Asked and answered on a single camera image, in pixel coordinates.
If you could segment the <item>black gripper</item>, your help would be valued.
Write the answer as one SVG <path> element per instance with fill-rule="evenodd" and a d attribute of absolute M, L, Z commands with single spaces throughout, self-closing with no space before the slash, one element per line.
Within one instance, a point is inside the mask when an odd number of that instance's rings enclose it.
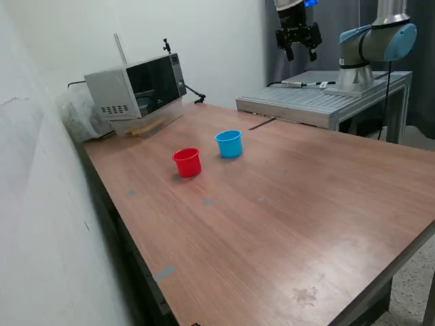
<path fill-rule="evenodd" d="M 315 61 L 317 47 L 322 43 L 322 38 L 316 22 L 307 27 L 305 3 L 294 1 L 289 5 L 277 8 L 277 13 L 281 24 L 281 28 L 275 31 L 277 47 L 285 52 L 288 62 L 294 59 L 292 43 L 306 44 L 307 40 L 310 61 Z"/>

